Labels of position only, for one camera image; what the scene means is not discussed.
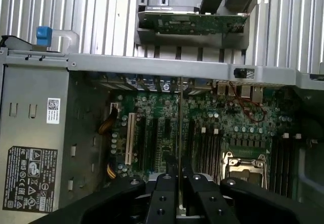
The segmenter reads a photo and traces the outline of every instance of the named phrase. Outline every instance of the blue latch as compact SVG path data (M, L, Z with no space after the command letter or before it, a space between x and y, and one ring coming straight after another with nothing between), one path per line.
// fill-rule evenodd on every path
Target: blue latch
M36 31L37 45L51 47L53 30L47 26L40 26Z

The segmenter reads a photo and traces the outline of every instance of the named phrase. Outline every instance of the screw hole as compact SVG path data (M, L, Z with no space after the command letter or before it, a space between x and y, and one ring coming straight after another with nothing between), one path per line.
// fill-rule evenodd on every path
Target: screw hole
M158 214L158 215L164 215L165 213L166 213L166 211L163 210L163 209L159 209L159 210L157 210L157 214Z

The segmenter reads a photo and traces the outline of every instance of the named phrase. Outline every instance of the white pci slot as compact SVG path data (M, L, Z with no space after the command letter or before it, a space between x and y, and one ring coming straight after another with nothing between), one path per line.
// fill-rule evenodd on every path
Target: white pci slot
M125 164L132 164L132 154L133 154L133 143L135 134L135 113L128 114L128 127L127 127L127 140L126 140L126 156Z

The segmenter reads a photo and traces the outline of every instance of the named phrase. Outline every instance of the green circuit board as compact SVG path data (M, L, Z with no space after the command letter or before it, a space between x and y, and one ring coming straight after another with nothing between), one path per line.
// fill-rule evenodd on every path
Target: green circuit board
M152 173L165 172L166 156L178 154L179 95L115 91L111 102L118 105L118 119L110 138L110 157L118 176L139 175L148 180ZM182 153L189 156L194 171L213 175L209 171L215 172L215 168L207 170L206 165L214 166L218 162L216 168L219 172L213 176L217 181L226 152L249 159L257 159L263 154L269 178L272 139L285 132L298 133L295 111L299 104L286 89L265 88L260 105L266 116L264 121L255 123L243 113L228 89L223 95L210 91L197 96L185 95L182 100ZM262 118L259 108L253 104L246 104L246 107L253 112L253 118ZM126 164L129 114L135 114L135 128L131 163ZM202 139L203 128L206 135L212 136ZM207 152L213 150L211 142L215 141L219 145L218 155L202 155L199 148L203 141L209 142Z
M161 34L208 35L242 32L248 16L140 12L140 27Z

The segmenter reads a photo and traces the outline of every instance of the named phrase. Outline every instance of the barcode sticker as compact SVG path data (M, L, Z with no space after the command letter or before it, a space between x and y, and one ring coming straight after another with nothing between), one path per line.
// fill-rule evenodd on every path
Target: barcode sticker
M47 124L60 123L60 105L61 99L48 98L47 100Z

